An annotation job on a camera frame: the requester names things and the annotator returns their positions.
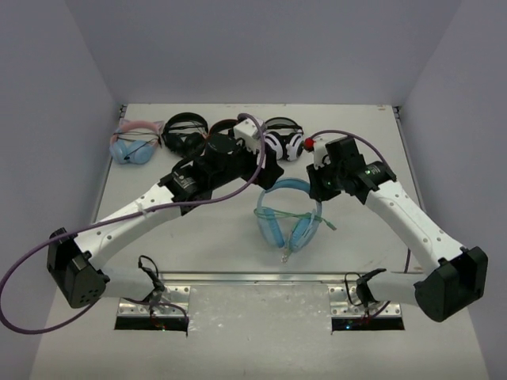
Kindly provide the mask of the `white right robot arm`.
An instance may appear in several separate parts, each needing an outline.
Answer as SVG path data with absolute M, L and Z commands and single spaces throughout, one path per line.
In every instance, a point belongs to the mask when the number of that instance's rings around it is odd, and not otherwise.
M 421 265 L 421 275 L 373 269 L 359 275 L 356 297 L 369 310 L 378 302 L 418 307 L 442 322 L 478 301 L 485 291 L 488 256 L 447 234 L 407 194 L 384 158 L 368 163 L 360 153 L 359 136 L 326 140 L 322 133 L 303 142 L 313 155 L 307 166 L 310 197 L 330 201 L 342 193 L 377 214 Z

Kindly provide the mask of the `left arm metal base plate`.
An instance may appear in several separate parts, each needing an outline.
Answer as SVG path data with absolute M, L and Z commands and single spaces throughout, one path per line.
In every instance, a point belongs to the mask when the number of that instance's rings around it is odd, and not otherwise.
M 159 301 L 121 298 L 116 311 L 115 330 L 170 331 L 188 333 L 190 285 L 167 283 Z

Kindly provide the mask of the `light blue over-ear headphones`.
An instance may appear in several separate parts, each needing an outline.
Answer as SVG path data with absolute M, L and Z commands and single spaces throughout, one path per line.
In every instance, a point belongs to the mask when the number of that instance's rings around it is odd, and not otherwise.
M 313 239 L 320 225 L 325 222 L 322 217 L 322 204 L 315 202 L 312 211 L 306 213 L 293 213 L 276 210 L 263 204 L 270 192 L 277 190 L 296 190 L 310 195 L 310 184 L 297 178 L 284 178 L 278 180 L 270 189 L 264 190 L 257 198 L 253 212 L 257 218 L 257 226 L 262 237 L 271 246 L 284 250 L 282 261 L 286 261 L 293 253 L 302 250 Z M 280 220 L 294 220 L 290 232 L 286 235 L 280 227 Z

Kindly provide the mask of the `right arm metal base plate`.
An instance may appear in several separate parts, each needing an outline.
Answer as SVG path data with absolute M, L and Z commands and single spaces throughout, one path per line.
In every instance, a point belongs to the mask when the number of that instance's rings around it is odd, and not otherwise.
M 366 309 L 356 296 L 356 287 L 342 284 L 328 286 L 331 331 L 402 331 L 405 329 L 401 306 L 377 302 Z

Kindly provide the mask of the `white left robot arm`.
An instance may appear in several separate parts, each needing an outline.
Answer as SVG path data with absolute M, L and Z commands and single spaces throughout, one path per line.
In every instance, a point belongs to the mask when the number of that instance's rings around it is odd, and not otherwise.
M 269 189 L 283 172 L 269 146 L 263 151 L 248 150 L 242 140 L 215 135 L 206 142 L 202 154 L 180 160 L 146 193 L 87 231 L 54 231 L 48 247 L 48 271 L 73 309 L 106 297 L 154 305 L 165 292 L 155 271 L 109 268 L 106 264 L 159 225 L 210 204 L 217 188 L 242 178 L 247 185 Z

